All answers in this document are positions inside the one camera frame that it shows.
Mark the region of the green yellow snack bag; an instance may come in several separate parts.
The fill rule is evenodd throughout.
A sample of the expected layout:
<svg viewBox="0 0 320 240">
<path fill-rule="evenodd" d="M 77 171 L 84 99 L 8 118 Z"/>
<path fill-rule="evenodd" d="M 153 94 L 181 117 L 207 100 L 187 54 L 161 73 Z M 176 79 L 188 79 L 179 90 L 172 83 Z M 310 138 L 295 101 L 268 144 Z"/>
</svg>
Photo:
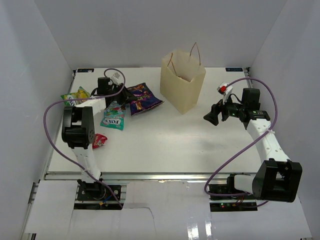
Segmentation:
<svg viewBox="0 0 320 240">
<path fill-rule="evenodd" d="M 80 100 L 80 99 L 86 99 L 90 97 L 90 93 L 86 91 L 82 86 L 80 86 L 77 90 L 77 92 L 70 92 L 64 95 L 61 95 L 60 98 L 62 100 L 70 100 L 70 101 L 65 101 L 64 105 L 69 107 L 73 107 L 76 105 L 79 105 L 86 100 Z"/>
</svg>

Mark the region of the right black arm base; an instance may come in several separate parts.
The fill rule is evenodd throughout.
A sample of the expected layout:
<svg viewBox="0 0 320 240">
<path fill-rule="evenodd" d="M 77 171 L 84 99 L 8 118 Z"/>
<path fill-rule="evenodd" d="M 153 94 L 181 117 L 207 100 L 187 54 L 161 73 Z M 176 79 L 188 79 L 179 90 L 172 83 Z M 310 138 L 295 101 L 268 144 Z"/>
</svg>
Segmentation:
<svg viewBox="0 0 320 240">
<path fill-rule="evenodd" d="M 209 184 L 206 190 L 215 194 L 210 195 L 210 206 L 221 211 L 241 211 L 242 209 L 256 208 L 257 202 L 253 195 L 231 196 L 232 194 L 242 194 L 242 191 L 232 192 L 227 184 Z"/>
</svg>

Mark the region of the red small snack packet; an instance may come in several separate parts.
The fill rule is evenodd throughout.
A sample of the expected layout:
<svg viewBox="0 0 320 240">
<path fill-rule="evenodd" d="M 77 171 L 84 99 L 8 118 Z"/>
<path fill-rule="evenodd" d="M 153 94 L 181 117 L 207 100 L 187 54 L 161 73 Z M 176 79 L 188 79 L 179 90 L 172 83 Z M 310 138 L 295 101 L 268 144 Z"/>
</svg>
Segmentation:
<svg viewBox="0 0 320 240">
<path fill-rule="evenodd" d="M 106 136 L 104 136 L 103 134 L 96 133 L 95 137 L 94 137 L 94 141 L 92 143 L 92 148 L 97 149 L 99 147 L 104 146 L 107 140 L 108 140 L 108 138 Z"/>
</svg>

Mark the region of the dark blue cracker snack bag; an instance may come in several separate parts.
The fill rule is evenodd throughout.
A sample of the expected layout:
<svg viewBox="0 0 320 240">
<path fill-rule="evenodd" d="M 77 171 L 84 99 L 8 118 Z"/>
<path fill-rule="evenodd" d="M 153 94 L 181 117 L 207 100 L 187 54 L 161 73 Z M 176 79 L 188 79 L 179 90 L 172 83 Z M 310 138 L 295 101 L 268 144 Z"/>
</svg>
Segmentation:
<svg viewBox="0 0 320 240">
<path fill-rule="evenodd" d="M 130 103 L 131 116 L 151 110 L 164 103 L 163 100 L 155 97 L 145 82 L 129 87 L 128 91 L 136 97 L 136 100 Z"/>
</svg>

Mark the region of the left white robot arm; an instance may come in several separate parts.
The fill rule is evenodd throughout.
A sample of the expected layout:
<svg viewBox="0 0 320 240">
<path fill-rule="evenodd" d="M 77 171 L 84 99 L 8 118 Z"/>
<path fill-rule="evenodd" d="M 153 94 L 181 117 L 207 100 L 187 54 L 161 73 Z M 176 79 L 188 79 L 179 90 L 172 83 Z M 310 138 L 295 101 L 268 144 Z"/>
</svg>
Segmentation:
<svg viewBox="0 0 320 240">
<path fill-rule="evenodd" d="M 102 178 L 102 174 L 93 153 L 94 116 L 103 112 L 112 102 L 124 106 L 138 98 L 122 83 L 118 84 L 115 77 L 99 77 L 97 89 L 93 93 L 93 99 L 64 108 L 61 137 L 76 157 L 81 171 L 80 181 L 91 184 L 88 193 L 99 200 L 105 196 L 106 187 L 97 182 Z"/>
</svg>

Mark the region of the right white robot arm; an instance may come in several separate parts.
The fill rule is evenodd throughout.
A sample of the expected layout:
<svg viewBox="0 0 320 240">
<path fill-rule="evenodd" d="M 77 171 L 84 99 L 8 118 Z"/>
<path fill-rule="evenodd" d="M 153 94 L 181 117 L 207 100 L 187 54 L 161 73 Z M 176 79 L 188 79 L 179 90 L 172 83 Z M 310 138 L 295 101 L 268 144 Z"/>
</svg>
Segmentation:
<svg viewBox="0 0 320 240">
<path fill-rule="evenodd" d="M 229 197 L 233 200 L 243 195 L 252 195 L 256 200 L 292 203 L 297 195 L 302 166 L 290 160 L 282 150 L 275 132 L 272 130 L 270 116 L 260 109 L 260 90 L 244 88 L 238 103 L 232 100 L 231 86 L 223 83 L 217 91 L 223 96 L 212 105 L 204 119 L 217 126 L 218 116 L 222 121 L 229 117 L 238 118 L 254 141 L 261 160 L 255 175 L 232 173 L 222 190 L 205 190 L 213 197 Z"/>
</svg>

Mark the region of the green Fox's mint candy bag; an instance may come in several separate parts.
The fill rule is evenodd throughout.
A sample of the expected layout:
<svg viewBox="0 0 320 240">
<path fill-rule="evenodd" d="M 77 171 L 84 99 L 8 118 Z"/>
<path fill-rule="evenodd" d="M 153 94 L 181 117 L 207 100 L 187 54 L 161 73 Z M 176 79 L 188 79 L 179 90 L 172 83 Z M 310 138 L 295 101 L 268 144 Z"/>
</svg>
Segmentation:
<svg viewBox="0 0 320 240">
<path fill-rule="evenodd" d="M 101 127 L 117 129 L 122 131 L 124 129 L 124 119 L 126 114 L 126 107 L 113 101 L 104 110 L 103 118 L 100 122 Z"/>
</svg>

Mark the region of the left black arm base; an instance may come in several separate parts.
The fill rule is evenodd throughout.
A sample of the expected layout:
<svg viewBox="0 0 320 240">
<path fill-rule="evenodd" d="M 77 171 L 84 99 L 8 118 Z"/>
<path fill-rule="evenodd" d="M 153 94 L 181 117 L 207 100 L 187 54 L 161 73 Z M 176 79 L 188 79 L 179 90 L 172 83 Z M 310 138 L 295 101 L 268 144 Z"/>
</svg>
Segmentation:
<svg viewBox="0 0 320 240">
<path fill-rule="evenodd" d="M 78 201 L 99 201 L 100 203 L 106 204 L 109 201 L 116 200 L 111 191 L 98 182 L 87 183 L 78 179 L 77 184 L 78 193 L 76 199 Z"/>
</svg>

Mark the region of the beige paper bag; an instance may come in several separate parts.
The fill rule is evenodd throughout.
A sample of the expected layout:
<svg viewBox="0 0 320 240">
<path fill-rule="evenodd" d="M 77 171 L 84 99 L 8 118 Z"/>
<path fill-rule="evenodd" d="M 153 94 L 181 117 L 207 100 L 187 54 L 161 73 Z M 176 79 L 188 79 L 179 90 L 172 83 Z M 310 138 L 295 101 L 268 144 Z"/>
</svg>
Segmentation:
<svg viewBox="0 0 320 240">
<path fill-rule="evenodd" d="M 196 106 L 206 76 L 201 55 L 175 49 L 161 60 L 160 93 L 181 114 Z"/>
</svg>

